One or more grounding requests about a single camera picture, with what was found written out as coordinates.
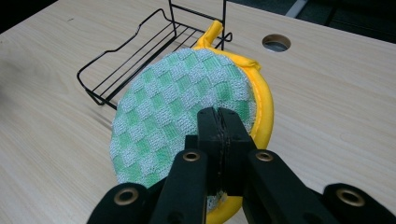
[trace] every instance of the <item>black metal frame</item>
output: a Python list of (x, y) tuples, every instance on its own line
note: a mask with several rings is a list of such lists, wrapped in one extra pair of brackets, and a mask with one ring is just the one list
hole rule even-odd
[[(212, 17), (210, 15), (206, 15), (199, 11), (191, 10), (186, 7), (182, 7), (180, 5), (176, 5), (172, 3), (171, 0), (168, 0), (169, 8), (171, 13), (171, 19), (168, 19), (165, 15), (165, 12), (162, 8), (157, 9), (151, 15), (149, 15), (145, 20), (143, 20), (137, 27), (136, 32), (132, 37), (130, 37), (127, 41), (125, 41), (122, 45), (120, 45), (117, 49), (106, 50), (105, 52), (101, 53), (95, 59), (84, 65), (77, 73), (77, 78), (81, 86), (84, 88), (85, 92), (87, 92), (91, 98), (98, 104), (98, 105), (110, 105), (112, 108), (117, 109), (117, 102), (114, 102), (113, 98), (134, 78), (136, 77), (147, 65), (149, 65), (154, 59), (156, 59), (161, 53), (168, 50), (169, 52), (173, 52), (183, 45), (185, 45), (186, 41), (191, 38), (195, 38), (195, 41), (190, 46), (186, 47), (193, 47), (196, 43), (197, 36), (195, 34), (203, 34), (205, 31), (189, 26), (187, 24), (178, 22), (175, 20), (174, 9), (183, 10), (189, 12), (191, 14), (197, 15), (202, 18), (210, 19), (210, 20), (217, 20), (222, 23), (223, 31), (221, 36), (218, 37), (218, 43), (216, 44), (215, 48), (221, 47), (224, 49), (224, 42), (230, 42), (233, 39), (232, 33), (225, 33), (225, 20), (226, 20), (226, 4), (227, 0), (223, 0), (222, 4), (222, 18)], [(145, 25), (147, 21), (152, 19), (155, 15), (161, 14), (163, 18), (168, 21), (169, 23), (163, 27), (156, 35), (154, 35), (149, 41), (147, 41), (143, 46), (141, 46), (137, 51), (135, 51), (128, 59), (126, 59), (120, 66), (118, 66), (113, 72), (111, 72), (107, 77), (105, 77), (98, 85), (94, 87), (88, 87), (84, 84), (82, 80), (82, 76), (84, 71), (92, 66), (94, 63), (97, 63), (99, 59), (105, 56), (108, 53), (117, 52), (120, 49), (124, 48), (128, 45), (137, 35), (139, 34), (140, 28)], [(165, 33), (166, 29), (172, 26), (171, 32), (168, 34)], [(186, 34), (186, 31), (190, 31), (189, 35), (185, 39), (181, 39), (183, 34)], [(160, 38), (157, 43), (153, 43), (153, 41), (157, 41), (156, 38)], [(170, 49), (171, 44), (180, 42), (175, 49)], [(132, 65), (126, 69), (124, 72), (120, 72), (121, 68), (126, 66), (127, 63), (132, 62)]]

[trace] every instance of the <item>wood grain surface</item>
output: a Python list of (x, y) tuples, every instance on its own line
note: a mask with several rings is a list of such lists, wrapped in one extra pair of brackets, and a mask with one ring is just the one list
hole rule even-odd
[[(219, 1), (181, 4), (220, 14)], [(117, 184), (108, 153), (115, 111), (96, 105), (76, 73), (159, 7), (167, 1), (59, 0), (0, 35), (1, 223), (84, 223)], [(233, 3), (226, 30), (226, 50), (257, 60), (271, 88), (268, 148), (309, 188), (347, 183), (395, 214), (396, 46)], [(271, 34), (290, 49), (264, 49)], [(240, 211), (227, 223), (247, 222)]]

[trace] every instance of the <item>brass screw hole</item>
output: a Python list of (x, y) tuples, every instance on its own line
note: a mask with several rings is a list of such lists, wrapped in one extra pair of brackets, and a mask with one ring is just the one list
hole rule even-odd
[(139, 192), (135, 188), (121, 189), (114, 196), (114, 203), (121, 206), (128, 205), (134, 203), (134, 201), (136, 201), (138, 197), (139, 197)]
[(201, 156), (196, 152), (186, 152), (183, 155), (185, 161), (198, 161)]
[(267, 152), (256, 153), (256, 158), (259, 159), (260, 161), (271, 161), (274, 159), (274, 157)]
[(338, 189), (335, 194), (343, 202), (355, 207), (362, 207), (365, 205), (364, 199), (359, 193), (350, 189)]

